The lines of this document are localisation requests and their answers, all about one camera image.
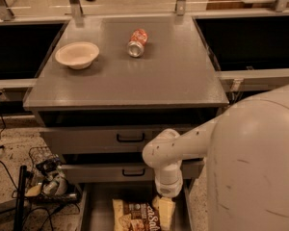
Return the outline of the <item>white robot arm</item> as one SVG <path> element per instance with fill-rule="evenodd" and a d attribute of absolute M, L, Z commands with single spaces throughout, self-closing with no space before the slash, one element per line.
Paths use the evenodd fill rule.
<path fill-rule="evenodd" d="M 180 135 L 167 129 L 143 150 L 157 191 L 174 197 L 182 173 L 204 157 L 209 231 L 289 231 L 289 85 L 250 96 Z"/>

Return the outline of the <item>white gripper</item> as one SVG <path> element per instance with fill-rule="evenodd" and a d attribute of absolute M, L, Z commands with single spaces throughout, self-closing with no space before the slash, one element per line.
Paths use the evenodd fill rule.
<path fill-rule="evenodd" d="M 175 203 L 171 198 L 177 197 L 183 186 L 182 171 L 180 168 L 155 169 L 155 186 L 163 197 L 159 200 L 160 225 L 163 231 L 171 230 L 172 216 Z"/>

